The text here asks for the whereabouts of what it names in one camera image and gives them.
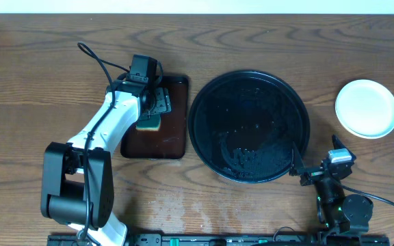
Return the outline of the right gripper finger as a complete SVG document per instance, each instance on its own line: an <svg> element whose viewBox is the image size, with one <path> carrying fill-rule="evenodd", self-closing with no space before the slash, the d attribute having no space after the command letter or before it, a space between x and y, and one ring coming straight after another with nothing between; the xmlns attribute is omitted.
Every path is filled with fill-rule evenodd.
<svg viewBox="0 0 394 246"><path fill-rule="evenodd" d="M335 150L346 148L346 146L341 142L341 140L336 135L332 135L332 144Z"/></svg>
<svg viewBox="0 0 394 246"><path fill-rule="evenodd" d="M289 170L290 176L301 176L305 171L305 166L302 160L302 156L296 144L292 143L292 157L291 157L291 167Z"/></svg>

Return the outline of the green yellow sponge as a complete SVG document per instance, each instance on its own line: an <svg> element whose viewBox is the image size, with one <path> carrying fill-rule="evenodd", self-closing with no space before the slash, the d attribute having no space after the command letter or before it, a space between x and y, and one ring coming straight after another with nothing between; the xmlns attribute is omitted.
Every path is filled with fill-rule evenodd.
<svg viewBox="0 0 394 246"><path fill-rule="evenodd" d="M148 118L139 120L136 124L137 131L158 131L161 126L160 115L150 115Z"/></svg>

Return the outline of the light blue plate front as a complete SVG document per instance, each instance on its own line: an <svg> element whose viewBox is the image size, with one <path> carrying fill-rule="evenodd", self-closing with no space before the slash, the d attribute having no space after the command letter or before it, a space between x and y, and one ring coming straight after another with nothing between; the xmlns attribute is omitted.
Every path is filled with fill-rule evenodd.
<svg viewBox="0 0 394 246"><path fill-rule="evenodd" d="M379 139L394 130L394 95L378 82L349 82L337 94L334 109L342 127L357 137Z"/></svg>

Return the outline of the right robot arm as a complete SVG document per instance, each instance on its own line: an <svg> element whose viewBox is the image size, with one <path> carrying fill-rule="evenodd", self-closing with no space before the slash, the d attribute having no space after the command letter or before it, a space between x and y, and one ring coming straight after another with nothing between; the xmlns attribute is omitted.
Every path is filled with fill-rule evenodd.
<svg viewBox="0 0 394 246"><path fill-rule="evenodd" d="M356 156L336 135L334 148L316 167L306 167L296 145L292 145L289 174L299 176L302 186L313 185L317 192L317 217L326 226L317 233L321 245L361 244L361 236L369 231L373 202L364 195L344 193L341 180L352 173Z"/></svg>

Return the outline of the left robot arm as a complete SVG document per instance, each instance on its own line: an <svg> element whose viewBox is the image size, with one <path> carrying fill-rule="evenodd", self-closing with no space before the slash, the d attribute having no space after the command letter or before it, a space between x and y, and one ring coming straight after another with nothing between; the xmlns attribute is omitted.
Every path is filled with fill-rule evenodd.
<svg viewBox="0 0 394 246"><path fill-rule="evenodd" d="M112 212L111 157L134 123L171 111L162 79L123 74L107 87L101 108L78 134L44 151L40 211L75 229L78 242L124 245L127 227Z"/></svg>

